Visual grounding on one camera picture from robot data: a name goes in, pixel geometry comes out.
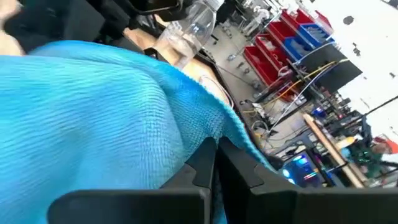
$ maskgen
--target white wall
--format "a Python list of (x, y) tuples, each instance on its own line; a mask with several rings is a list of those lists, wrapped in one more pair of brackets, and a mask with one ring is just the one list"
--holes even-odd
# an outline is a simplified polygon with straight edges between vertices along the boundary
[[(342, 52), (363, 71), (340, 90), (351, 98), (351, 106), (364, 113), (369, 108), (363, 101), (374, 108), (398, 95), (398, 77), (389, 75), (398, 75), (398, 10), (380, 0), (316, 0), (314, 4), (329, 18)], [(354, 17), (349, 26), (343, 23), (346, 16)], [(361, 51), (360, 58), (353, 53), (353, 42)], [(398, 142), (398, 136), (389, 128), (392, 126), (398, 133), (396, 114), (398, 101), (369, 116), (373, 135), (384, 133)]]

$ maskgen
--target yellow wire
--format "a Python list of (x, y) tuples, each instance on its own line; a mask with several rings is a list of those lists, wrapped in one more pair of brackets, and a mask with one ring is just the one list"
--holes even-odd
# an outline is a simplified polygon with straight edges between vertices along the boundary
[[(347, 61), (348, 61), (348, 59), (343, 59), (343, 60), (340, 60), (338, 63), (347, 62)], [(304, 79), (306, 79), (306, 78), (308, 78), (308, 77), (310, 77), (310, 76), (312, 76), (312, 75), (315, 75), (315, 74), (318, 73), (319, 71), (322, 71), (322, 70), (328, 68), (329, 66), (333, 65), (334, 63), (336, 63), (336, 62), (330, 62), (330, 63), (328, 63), (328, 64), (326, 64), (326, 65), (324, 65), (324, 66), (322, 66), (322, 67), (316, 69), (316, 70), (313, 71), (312, 73), (306, 75), (306, 76), (304, 77)], [(283, 97), (289, 90), (291, 90), (293, 87), (295, 87), (296, 85), (298, 85), (298, 84), (301, 83), (301, 82), (302, 82), (301, 80), (295, 82), (291, 87), (289, 87), (287, 90), (285, 90), (283, 93), (281, 93), (277, 98), (275, 98), (275, 99), (273, 99), (273, 100), (267, 102), (267, 103), (264, 104), (262, 107), (265, 108), (268, 104), (273, 103), (273, 102), (279, 100), (279, 99), (280, 99), (281, 97)], [(242, 111), (242, 113), (253, 113), (253, 112), (257, 112), (257, 111), (256, 111), (256, 110)]]
[[(322, 70), (326, 69), (327, 67), (329, 67), (329, 66), (332, 65), (333, 63), (336, 63), (336, 62), (330, 62), (330, 63), (328, 63), (328, 64), (326, 64), (326, 65), (324, 65), (324, 66), (322, 66), (322, 67), (316, 69), (316, 70), (313, 71), (312, 73), (306, 75), (306, 76), (304, 77), (304, 79), (306, 79), (306, 78), (308, 78), (308, 77), (310, 77), (310, 76), (312, 76), (312, 75), (315, 75), (315, 74), (318, 73), (319, 71), (322, 71)], [(273, 99), (273, 100), (267, 102), (267, 103), (264, 104), (262, 107), (264, 108), (264, 107), (266, 107), (267, 105), (269, 105), (270, 103), (273, 103), (273, 102), (279, 100), (279, 99), (280, 99), (281, 97), (283, 97), (289, 90), (291, 90), (292, 88), (294, 88), (297, 84), (299, 84), (299, 83), (301, 83), (301, 82), (302, 82), (301, 80), (295, 82), (291, 87), (289, 87), (287, 90), (285, 90), (283, 93), (281, 93), (277, 98), (275, 98), (275, 99)]]

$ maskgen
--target cable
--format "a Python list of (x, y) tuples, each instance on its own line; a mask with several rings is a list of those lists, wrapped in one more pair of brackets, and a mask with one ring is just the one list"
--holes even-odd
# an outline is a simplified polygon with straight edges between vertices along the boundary
[(294, 104), (294, 102), (296, 102), (298, 100), (298, 98), (300, 98), (301, 94), (303, 94), (303, 92), (320, 76), (328, 73), (330, 70), (334, 69), (340, 62), (338, 62), (335, 65), (332, 65), (324, 70), (322, 70), (316, 77), (314, 77), (310, 83), (304, 87), (304, 89), (298, 94), (298, 96), (296, 96), (296, 98), (293, 100), (293, 102), (290, 103), (290, 105), (288, 105), (288, 107), (286, 108), (286, 110), (282, 113), (282, 115), (279, 117), (279, 119), (275, 122), (275, 124), (271, 127), (271, 129), (269, 130), (269, 133), (271, 133), (271, 131), (275, 128), (275, 126), (278, 125), (278, 122), (285, 116), (286, 112), (288, 112), (288, 110), (290, 109), (290, 107)]
[(300, 60), (296, 61), (294, 64), (296, 65), (296, 64), (301, 63), (301, 61), (304, 60), (304, 59), (305, 59), (306, 57), (308, 57), (309, 55), (311, 55), (311, 54), (317, 52), (318, 50), (320, 50), (320, 49), (322, 49), (322, 48), (324, 48), (324, 47), (326, 47), (327, 45), (330, 45), (330, 44), (335, 44), (335, 43), (334, 43), (334, 42), (329, 42), (329, 43), (327, 43), (327, 44), (324, 44), (324, 45), (320, 46), (320, 47), (317, 48), (317, 49), (312, 50), (310, 53), (306, 54), (304, 57), (302, 57)]
[(290, 74), (292, 71), (289, 69), (289, 66), (283, 66), (282, 68), (279, 69), (278, 71), (278, 77), (284, 77), (285, 75)]
[(231, 95), (222, 87), (218, 82), (214, 81), (212, 78), (208, 77), (207, 75), (202, 75), (201, 77), (207, 78), (208, 80), (212, 81), (224, 94), (228, 97), (229, 105), (234, 108), (234, 101), (232, 100)]
[[(271, 95), (271, 97), (275, 96), (276, 94), (278, 94), (278, 92), (273, 93), (273, 94)], [(272, 106), (272, 108), (271, 108), (268, 112), (266, 112), (266, 113), (271, 112), (272, 109), (274, 109), (275, 104), (274, 104), (274, 105)], [(256, 114), (257, 114), (257, 110), (242, 111), (242, 113), (253, 113), (253, 112), (256, 112)]]
[(365, 116), (367, 116), (367, 115), (369, 115), (369, 114), (375, 112), (376, 110), (382, 108), (383, 106), (386, 106), (387, 104), (393, 102), (393, 101), (396, 100), (396, 99), (398, 99), (398, 95), (395, 96), (395, 97), (393, 97), (393, 98), (391, 98), (390, 100), (387, 100), (386, 102), (382, 103), (381, 105), (379, 105), (379, 106), (377, 106), (377, 107), (371, 109), (371, 110), (368, 111), (366, 114), (364, 114), (364, 115), (358, 117), (357, 119), (354, 119), (354, 120), (352, 120), (351, 122), (345, 124), (344, 126), (338, 128), (335, 132), (341, 131), (342, 129), (345, 129), (346, 127), (350, 126), (351, 124), (354, 124), (354, 123), (358, 122), (359, 120), (361, 120), (361, 119), (364, 118)]
[(284, 140), (284, 139), (286, 139), (287, 137), (292, 136), (292, 135), (294, 135), (294, 134), (296, 134), (296, 136), (301, 135), (301, 133), (302, 133), (302, 131), (303, 131), (303, 128), (305, 128), (305, 127), (307, 127), (307, 125), (304, 125), (304, 126), (302, 126), (301, 128), (298, 128), (298, 130), (301, 129), (300, 132), (299, 132), (298, 134), (296, 134), (296, 132), (294, 131), (294, 132), (292, 132), (292, 133), (290, 133), (290, 134), (284, 136), (283, 138), (280, 138), (280, 139), (271, 139), (271, 138), (269, 138), (269, 140), (271, 140), (271, 141), (281, 141), (281, 140)]
[(271, 106), (271, 109), (269, 109), (265, 114), (267, 114), (267, 113), (270, 113), (271, 111), (272, 111), (272, 109), (274, 109), (274, 107), (275, 107), (275, 105), (276, 105), (276, 101), (274, 102), (274, 104)]
[(273, 86), (273, 85), (275, 85), (276, 83), (278, 83), (278, 81), (279, 81), (280, 79), (282, 79), (282, 78), (283, 78), (283, 77), (278, 77), (277, 80), (275, 80), (274, 82), (272, 82), (272, 83), (268, 86), (267, 89), (269, 89), (271, 86)]
[(246, 82), (246, 81), (243, 80), (241, 77), (239, 77), (239, 76), (233, 74), (232, 72), (228, 71), (227, 69), (225, 69), (225, 68), (223, 68), (223, 67), (221, 67), (221, 66), (219, 66), (219, 65), (216, 65), (216, 66), (217, 66), (218, 68), (224, 70), (224, 71), (227, 72), (228, 74), (232, 75), (233, 77), (235, 77), (235, 78), (241, 80), (242, 82), (246, 83), (246, 84), (249, 85), (250, 87), (252, 87), (252, 85), (251, 85), (250, 83)]
[[(308, 74), (307, 76), (305, 76), (304, 79), (306, 79), (306, 78), (308, 78), (308, 77), (310, 77), (310, 76), (316, 74), (316, 73), (319, 72), (320, 70), (323, 70), (323, 69), (329, 67), (329, 66), (332, 65), (333, 63), (336, 63), (336, 62), (330, 62), (330, 63), (328, 63), (328, 64), (326, 64), (326, 65), (324, 65), (324, 66), (322, 66), (322, 67), (316, 69), (316, 70), (313, 71), (312, 73), (310, 73), (310, 74)], [(274, 102), (274, 101), (279, 100), (279, 99), (280, 99), (281, 97), (283, 97), (287, 92), (289, 92), (289, 90), (291, 90), (293, 87), (295, 87), (297, 84), (299, 84), (299, 83), (301, 83), (301, 82), (302, 82), (301, 80), (295, 82), (295, 83), (294, 83), (292, 86), (290, 86), (286, 91), (284, 91), (283, 93), (281, 93), (277, 98), (275, 98), (275, 99), (273, 99), (273, 100), (267, 102), (266, 104), (264, 104), (263, 107), (267, 106), (268, 104), (270, 104), (270, 103), (272, 103), (272, 102)]]
[(252, 129), (252, 130), (253, 130), (253, 128), (254, 128), (254, 125), (256, 125), (258, 122), (263, 123), (264, 126), (266, 127), (266, 130), (267, 130), (267, 131), (269, 130), (268, 125), (267, 125), (265, 122), (260, 121), (260, 120), (255, 121), (255, 122), (251, 125), (251, 129)]

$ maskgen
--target black panel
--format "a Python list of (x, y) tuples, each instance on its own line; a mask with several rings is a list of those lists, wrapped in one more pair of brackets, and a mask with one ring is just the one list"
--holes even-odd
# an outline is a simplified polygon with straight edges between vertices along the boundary
[[(307, 71), (315, 71), (326, 63), (338, 62), (341, 59), (346, 59), (345, 55), (334, 46), (327, 45), (305, 57), (301, 64), (306, 66)], [(330, 93), (334, 93), (360, 74), (362, 74), (362, 71), (352, 62), (343, 62), (319, 78), (317, 85), (325, 87)]]
[(294, 224), (398, 223), (396, 189), (313, 189), (299, 194)]
[(216, 164), (228, 223), (292, 223), (300, 187), (265, 168), (227, 138), (220, 139)]
[(54, 201), (49, 224), (205, 223), (198, 189), (91, 190)]

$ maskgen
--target plastic container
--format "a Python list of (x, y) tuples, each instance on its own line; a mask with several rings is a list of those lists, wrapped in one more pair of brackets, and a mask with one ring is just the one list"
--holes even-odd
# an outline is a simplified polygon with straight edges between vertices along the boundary
[[(266, 85), (273, 84), (278, 79), (278, 70), (274, 68), (274, 66), (268, 61), (268, 59), (264, 56), (260, 49), (254, 46), (245, 47), (243, 56), (249, 62), (250, 66), (257, 73), (259, 78)], [(282, 86), (284, 84), (283, 80), (279, 80), (278, 83), (273, 84), (274, 86)], [(282, 89), (278, 92), (278, 95), (283, 93), (288, 87)], [(287, 92), (284, 96), (281, 97), (281, 100), (285, 102), (291, 102), (292, 97), (294, 95), (293, 91)]]
[(298, 28), (298, 32), (314, 47), (319, 47), (325, 42), (335, 41), (333, 38), (329, 38), (330, 34), (328, 34), (317, 24), (302, 24)]
[[(297, 44), (301, 45), (302, 51), (297, 49)], [(299, 36), (291, 37), (285, 39), (284, 42), (285, 48), (289, 51), (287, 55), (290, 56), (293, 62), (300, 60), (306, 54), (310, 53), (313, 49), (309, 46), (305, 41), (303, 41)]]
[(188, 17), (170, 22), (153, 46), (170, 64), (183, 69), (210, 38), (223, 0), (195, 1)]
[(318, 18), (314, 20), (315, 23), (320, 25), (328, 34), (332, 35), (335, 31), (333, 30), (329, 19), (317, 10), (315, 10), (315, 12), (318, 14)]
[(254, 43), (276, 70), (279, 71), (279, 69), (288, 64), (285, 51), (276, 43), (270, 34), (258, 35)]
[(286, 38), (295, 36), (295, 32), (284, 22), (271, 22), (267, 30), (281, 43), (283, 43)]
[(298, 30), (302, 24), (313, 23), (313, 20), (309, 18), (301, 9), (297, 10), (296, 16), (291, 16), (287, 14), (286, 10), (283, 10), (281, 16), (285, 22), (289, 23), (296, 30)]

